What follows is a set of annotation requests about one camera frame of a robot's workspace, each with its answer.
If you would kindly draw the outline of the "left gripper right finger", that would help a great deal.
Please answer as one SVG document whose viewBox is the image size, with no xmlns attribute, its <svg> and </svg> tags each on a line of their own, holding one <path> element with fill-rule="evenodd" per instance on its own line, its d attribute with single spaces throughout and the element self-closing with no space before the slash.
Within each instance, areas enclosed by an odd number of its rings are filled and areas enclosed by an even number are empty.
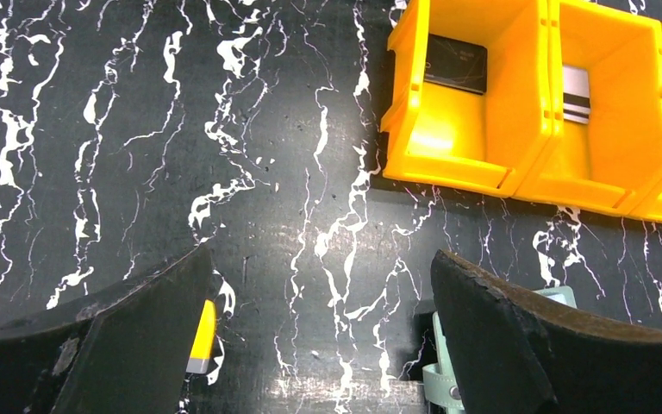
<svg viewBox="0 0 662 414">
<path fill-rule="evenodd" d="M 662 330 L 558 303 L 438 251 L 434 304 L 468 413 L 662 413 Z"/>
</svg>

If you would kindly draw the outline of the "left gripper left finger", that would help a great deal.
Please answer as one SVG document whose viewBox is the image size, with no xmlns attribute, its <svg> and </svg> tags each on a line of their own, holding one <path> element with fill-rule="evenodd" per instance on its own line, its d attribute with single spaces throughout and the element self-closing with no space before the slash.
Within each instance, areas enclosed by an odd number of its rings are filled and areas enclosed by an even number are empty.
<svg viewBox="0 0 662 414">
<path fill-rule="evenodd" d="M 172 413 L 212 283 L 201 246 L 0 326 L 0 413 Z"/>
</svg>

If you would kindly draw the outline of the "green card holder wallet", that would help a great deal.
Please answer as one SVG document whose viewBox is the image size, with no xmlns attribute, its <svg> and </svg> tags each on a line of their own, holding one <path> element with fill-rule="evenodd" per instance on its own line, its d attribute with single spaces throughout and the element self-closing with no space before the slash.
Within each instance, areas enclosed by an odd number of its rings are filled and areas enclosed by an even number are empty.
<svg viewBox="0 0 662 414">
<path fill-rule="evenodd" d="M 432 313 L 432 324 L 437 361 L 422 368 L 425 399 L 432 405 L 442 408 L 445 413 L 464 413 L 452 360 L 447 350 L 447 340 L 437 311 Z"/>
</svg>

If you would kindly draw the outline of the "yellow three-compartment bin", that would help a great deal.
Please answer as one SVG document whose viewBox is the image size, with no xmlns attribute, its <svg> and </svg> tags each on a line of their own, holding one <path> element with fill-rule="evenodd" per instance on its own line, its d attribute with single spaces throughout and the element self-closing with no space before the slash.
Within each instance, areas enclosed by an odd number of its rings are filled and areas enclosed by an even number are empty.
<svg viewBox="0 0 662 414">
<path fill-rule="evenodd" d="M 487 91 L 424 80 L 428 36 L 488 50 Z M 588 1 L 412 1 L 392 30 L 387 179 L 662 223 L 662 22 Z M 563 66 L 589 75 L 566 121 Z"/>
</svg>

